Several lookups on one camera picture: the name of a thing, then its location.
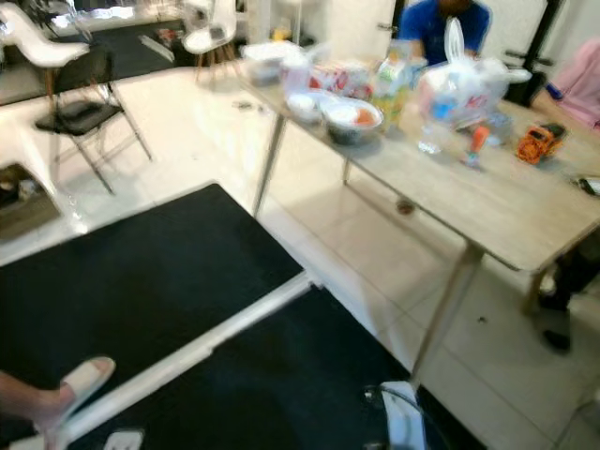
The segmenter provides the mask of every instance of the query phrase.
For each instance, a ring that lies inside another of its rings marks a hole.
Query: table
[[[485,254],[513,270],[527,271],[539,281],[557,257],[593,232],[600,224],[600,202],[566,182],[568,175],[600,168],[600,149],[587,135],[570,136],[564,149],[536,167],[518,160],[514,142],[486,147],[481,170],[460,162],[469,139],[454,133],[447,150],[428,155],[417,148],[421,119],[414,104],[402,114],[400,130],[356,146],[334,144],[324,127],[308,126],[287,109],[280,85],[246,89],[277,114],[262,168],[253,213],[257,216],[274,169],[288,120],[345,158],[343,180],[356,166],[415,203],[466,241],[448,281],[412,371],[418,385],[431,355],[440,346]],[[501,110],[515,118],[516,136],[536,119],[533,112],[503,103]]]

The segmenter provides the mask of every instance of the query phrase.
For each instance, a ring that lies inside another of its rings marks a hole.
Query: chair leg
[[[58,184],[60,177],[60,136],[57,133],[50,135],[50,177]]]
[[[196,83],[200,79],[200,72],[203,69],[204,53],[198,55],[198,68],[196,69]]]
[[[225,53],[227,54],[227,57],[232,60],[233,70],[235,70],[238,77],[241,77],[242,71],[240,70],[240,64],[237,59],[235,59],[235,51],[233,50],[233,44],[231,44],[231,42],[225,46]]]
[[[75,138],[73,138],[72,136],[71,136],[71,140],[73,141],[73,143],[75,143],[75,145],[77,145],[77,149],[80,151],[80,153],[82,154],[85,161],[92,168],[92,171],[94,171],[94,173],[96,174],[97,179],[100,180],[100,182],[104,185],[106,190],[108,190],[111,195],[114,195],[113,188],[111,187],[111,185],[108,184],[108,182],[106,181],[106,179],[100,172],[98,166],[96,164],[94,164],[94,161],[92,161],[92,159],[89,157],[89,155],[87,154],[87,152],[85,151],[83,146],[79,142],[77,142],[77,140]]]
[[[210,87],[211,89],[215,88],[215,78],[217,75],[217,68],[215,67],[215,51],[211,50],[210,54]]]
[[[102,125],[100,125],[97,128],[97,133],[96,133],[97,152],[102,157],[102,159],[104,159],[104,161],[106,161],[106,153],[104,152],[104,137],[105,137],[105,135],[106,135],[105,128]]]
[[[227,78],[227,56],[225,56],[225,52],[223,51],[223,47],[217,47],[215,49],[215,52],[217,52],[217,55],[220,59],[220,65],[222,68],[222,72],[225,75],[225,78]]]
[[[54,69],[47,68],[45,71],[46,95],[50,105],[50,113],[54,114]]]
[[[154,158],[152,156],[152,153],[150,153],[150,150],[148,149],[148,144],[143,139],[142,134],[140,133],[140,131],[138,131],[138,127],[137,127],[137,125],[135,125],[135,122],[133,121],[133,119],[131,117],[129,117],[128,112],[125,111],[125,108],[123,108],[123,115],[125,116],[125,120],[127,120],[127,123],[129,124],[129,126],[133,130],[133,134],[135,134],[136,139],[140,142],[140,145],[142,146],[143,152],[148,157],[148,160],[152,161]]]

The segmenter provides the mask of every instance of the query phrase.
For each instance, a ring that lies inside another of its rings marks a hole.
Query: white bowl
[[[339,101],[338,97],[322,89],[310,89],[289,95],[286,103],[293,115],[303,122],[315,124],[321,121],[323,106]]]
[[[371,125],[356,124],[359,110],[368,110],[375,122]],[[354,145],[375,135],[375,131],[383,123],[382,112],[363,100],[343,98],[337,103],[323,105],[323,117],[327,131],[335,143]]]

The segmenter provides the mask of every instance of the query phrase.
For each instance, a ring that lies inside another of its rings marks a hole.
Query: orange toy
[[[530,164],[553,155],[563,145],[566,129],[558,124],[531,127],[518,143],[517,156]]]

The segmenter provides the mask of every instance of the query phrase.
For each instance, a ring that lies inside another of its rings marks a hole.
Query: white plastic bag
[[[418,86],[421,114],[460,128],[486,120],[508,89],[509,83],[526,82],[526,70],[509,70],[496,59],[475,61],[465,54],[458,19],[446,27],[447,64],[428,70]]]

